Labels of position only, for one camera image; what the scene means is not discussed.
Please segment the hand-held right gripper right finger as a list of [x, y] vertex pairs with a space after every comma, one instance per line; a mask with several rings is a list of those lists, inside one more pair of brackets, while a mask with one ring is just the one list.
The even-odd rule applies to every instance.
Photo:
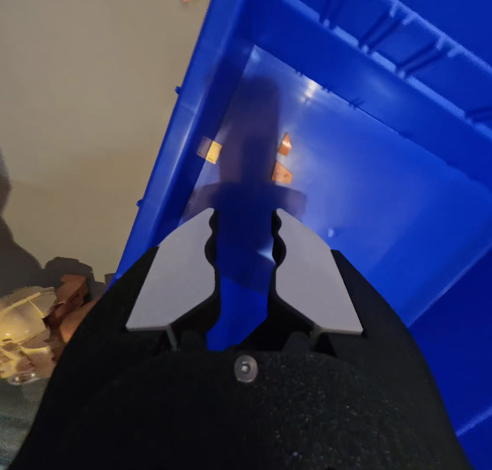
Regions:
[[283, 209], [272, 215], [274, 239], [267, 319], [278, 334], [360, 337], [364, 331], [328, 244]]

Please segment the blue plastic bin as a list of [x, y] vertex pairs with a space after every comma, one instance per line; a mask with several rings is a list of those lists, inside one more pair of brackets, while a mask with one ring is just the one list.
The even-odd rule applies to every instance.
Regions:
[[491, 65], [491, 0], [400, 0]]
[[491, 469], [491, 282], [463, 277], [410, 331], [475, 469]]
[[286, 132], [292, 182], [255, 205], [298, 212], [407, 326], [491, 281], [491, 65], [400, 0], [211, 0], [176, 93], [113, 282], [206, 198], [252, 207]]

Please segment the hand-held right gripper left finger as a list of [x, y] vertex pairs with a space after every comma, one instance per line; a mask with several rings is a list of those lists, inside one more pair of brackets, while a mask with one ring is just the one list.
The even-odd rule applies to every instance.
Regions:
[[191, 331], [206, 338], [221, 312], [218, 212], [209, 207], [172, 231], [157, 248], [126, 323], [128, 331]]

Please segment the grey desk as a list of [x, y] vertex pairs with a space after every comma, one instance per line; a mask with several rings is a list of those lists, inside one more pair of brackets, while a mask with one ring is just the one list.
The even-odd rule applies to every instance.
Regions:
[[210, 0], [1, 0], [1, 296], [116, 272]]

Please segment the brown toy brick model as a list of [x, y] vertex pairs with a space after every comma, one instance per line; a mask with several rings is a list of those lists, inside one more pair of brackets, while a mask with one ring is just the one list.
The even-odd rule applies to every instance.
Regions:
[[66, 274], [58, 288], [25, 287], [1, 298], [1, 380], [14, 386], [49, 378], [98, 298], [87, 278]]

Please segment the orange bricks group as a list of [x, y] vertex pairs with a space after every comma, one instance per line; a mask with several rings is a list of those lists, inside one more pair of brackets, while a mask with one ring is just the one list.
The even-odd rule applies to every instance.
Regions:
[[[207, 149], [210, 145], [212, 140], [204, 137], [202, 139], [201, 145], [198, 149], [197, 155], [203, 159], [205, 159], [205, 155], [207, 152]], [[292, 143], [291, 143], [291, 138], [288, 132], [286, 132], [281, 141], [280, 145], [278, 148], [277, 156], [276, 156], [276, 161], [272, 173], [272, 181], [276, 183], [283, 183], [283, 184], [291, 184], [292, 182], [292, 173], [281, 163], [281, 158], [286, 158], [288, 157], [290, 151], [292, 149]]]

